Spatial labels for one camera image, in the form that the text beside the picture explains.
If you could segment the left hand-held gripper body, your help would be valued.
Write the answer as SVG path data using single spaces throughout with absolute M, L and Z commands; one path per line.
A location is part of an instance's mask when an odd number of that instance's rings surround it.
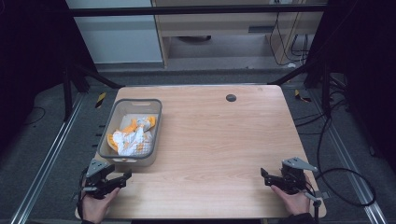
M 104 161 L 92 159 L 85 174 L 83 190 L 95 199 L 104 199 L 105 196 L 116 188 L 114 179 L 105 177 L 105 169 L 109 164 Z

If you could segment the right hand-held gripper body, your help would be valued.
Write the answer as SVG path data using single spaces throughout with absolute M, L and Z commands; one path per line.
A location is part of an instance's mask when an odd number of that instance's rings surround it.
M 318 168 L 298 157 L 283 160 L 280 169 L 283 179 L 281 189 L 288 194 L 304 190 L 306 186 L 305 170 L 316 172 Z

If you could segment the person's right hand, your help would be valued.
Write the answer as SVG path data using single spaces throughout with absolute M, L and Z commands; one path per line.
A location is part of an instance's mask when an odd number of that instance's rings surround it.
M 272 185 L 271 190 L 283 201 L 290 215 L 301 215 L 310 212 L 310 199 L 304 191 L 288 194 L 279 187 Z

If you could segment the person's left hand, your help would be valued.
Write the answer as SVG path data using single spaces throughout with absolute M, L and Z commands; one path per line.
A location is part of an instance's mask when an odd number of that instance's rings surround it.
M 115 188 L 101 200 L 95 199 L 87 193 L 83 193 L 81 201 L 82 219 L 89 220 L 94 224 L 101 224 L 105 218 L 107 209 L 119 192 L 120 188 Z

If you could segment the white and orange cloth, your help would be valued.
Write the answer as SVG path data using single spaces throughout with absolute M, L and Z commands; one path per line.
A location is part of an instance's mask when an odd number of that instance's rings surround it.
M 151 129 L 156 126 L 155 116 L 131 119 L 128 126 L 106 136 L 107 144 L 119 156 L 143 156 L 148 154 L 154 144 Z

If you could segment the grey plastic basket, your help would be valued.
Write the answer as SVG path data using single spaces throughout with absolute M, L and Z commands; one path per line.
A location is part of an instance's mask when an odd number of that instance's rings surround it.
M 111 163 L 146 167 L 156 159 L 162 118 L 158 99 L 120 99 L 112 107 L 97 154 Z

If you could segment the yellow and black tape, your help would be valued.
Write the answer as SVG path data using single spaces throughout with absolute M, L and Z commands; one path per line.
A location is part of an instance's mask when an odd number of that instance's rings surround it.
M 101 107 L 101 105 L 102 105 L 103 101 L 105 100 L 105 98 L 106 98 L 106 92 L 101 92 L 99 94 L 99 96 L 98 96 L 98 99 L 97 99 L 94 107 L 95 108 Z
M 306 103 L 311 102 L 311 97 L 309 95 L 309 92 L 307 90 L 295 90 L 294 91 L 294 96 L 296 99 L 301 100 Z

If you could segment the black metal stand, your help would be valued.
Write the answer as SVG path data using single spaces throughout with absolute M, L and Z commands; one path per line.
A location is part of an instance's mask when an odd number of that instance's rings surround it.
M 66 66 L 63 70 L 64 121 L 68 121 L 73 113 L 72 86 L 75 86 L 78 92 L 87 92 L 90 89 L 85 76 L 92 77 L 111 89 L 122 88 L 121 84 L 117 84 L 83 65 L 73 64 Z
M 321 109 L 326 117 L 331 116 L 330 107 L 330 66 L 325 60 L 311 60 L 306 64 L 292 70 L 285 76 L 269 82 L 269 85 L 281 86 L 288 80 L 297 77 L 302 73 L 307 73 L 304 85 L 307 88 L 315 87 L 319 82 L 321 82 Z

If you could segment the dark curtain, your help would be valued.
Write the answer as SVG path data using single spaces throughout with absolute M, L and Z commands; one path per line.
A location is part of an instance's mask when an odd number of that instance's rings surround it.
M 396 174 L 396 0 L 328 0 L 308 56 L 314 86 L 346 76 L 347 96 L 372 146 Z
M 66 67 L 96 69 L 68 9 L 65 0 L 0 0 L 0 158 Z

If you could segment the white cabinet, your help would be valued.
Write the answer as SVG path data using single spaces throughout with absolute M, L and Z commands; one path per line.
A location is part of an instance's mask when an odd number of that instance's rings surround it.
M 151 7 L 151 0 L 66 0 L 70 9 Z M 161 63 L 152 15 L 75 17 L 95 64 Z

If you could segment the light wooden desk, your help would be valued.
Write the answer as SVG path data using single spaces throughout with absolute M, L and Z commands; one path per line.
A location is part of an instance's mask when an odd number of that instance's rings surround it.
M 155 7 L 306 5 L 327 2 L 328 0 L 151 0 Z M 161 37 L 262 33 L 267 36 L 276 62 L 284 63 L 291 57 L 294 37 L 313 35 L 322 15 L 321 11 L 159 15 L 156 22 Z

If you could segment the black horizontal bar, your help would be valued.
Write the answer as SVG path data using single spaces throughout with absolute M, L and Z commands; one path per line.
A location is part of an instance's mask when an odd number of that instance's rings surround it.
M 229 5 L 229 6 L 186 6 L 186 7 L 121 7 L 121 8 L 78 8 L 68 9 L 73 17 L 101 16 L 146 16 L 146 15 L 192 15 L 231 13 L 272 12 L 320 12 L 326 4 L 313 5 Z

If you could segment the aluminium floor rail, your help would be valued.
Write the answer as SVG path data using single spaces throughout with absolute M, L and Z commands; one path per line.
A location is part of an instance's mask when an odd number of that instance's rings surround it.
M 364 210 L 366 216 L 370 220 L 371 224 L 389 224 L 385 215 L 383 214 L 380 206 L 376 202 L 376 191 L 371 185 L 369 180 L 363 175 L 356 163 L 351 158 L 350 154 L 347 152 L 347 148 L 341 139 L 339 132 L 336 130 L 332 124 L 332 109 L 324 110 L 320 105 L 320 95 L 317 91 L 309 91 L 312 102 L 320 113 L 319 119 L 323 122 L 323 126 L 320 131 L 316 161 L 318 165 L 318 178 L 329 187 L 330 184 L 325 179 L 325 175 L 331 172 L 344 172 L 351 184 L 356 197 L 357 202 L 345 201 L 345 203 L 350 204 L 354 207 L 359 207 Z M 332 148 L 338 156 L 338 160 L 341 162 L 340 167 L 329 168 L 323 170 L 320 164 L 320 149 L 322 146 L 323 136 L 327 134 L 332 143 Z
M 62 123 L 62 126 L 57 133 L 54 141 L 52 142 L 49 151 L 42 161 L 39 170 L 37 171 L 35 178 L 27 190 L 23 200 L 21 201 L 18 209 L 12 216 L 9 224 L 25 224 L 28 217 L 30 216 L 32 209 L 35 206 L 35 203 L 40 195 L 47 179 L 52 170 L 53 165 L 55 164 L 59 153 L 61 152 L 64 142 L 67 136 L 70 133 L 70 130 L 78 116 L 78 113 L 81 109 L 81 105 L 84 101 L 86 94 L 78 93 L 76 96 L 75 102 L 72 104 L 72 112 L 69 118 Z

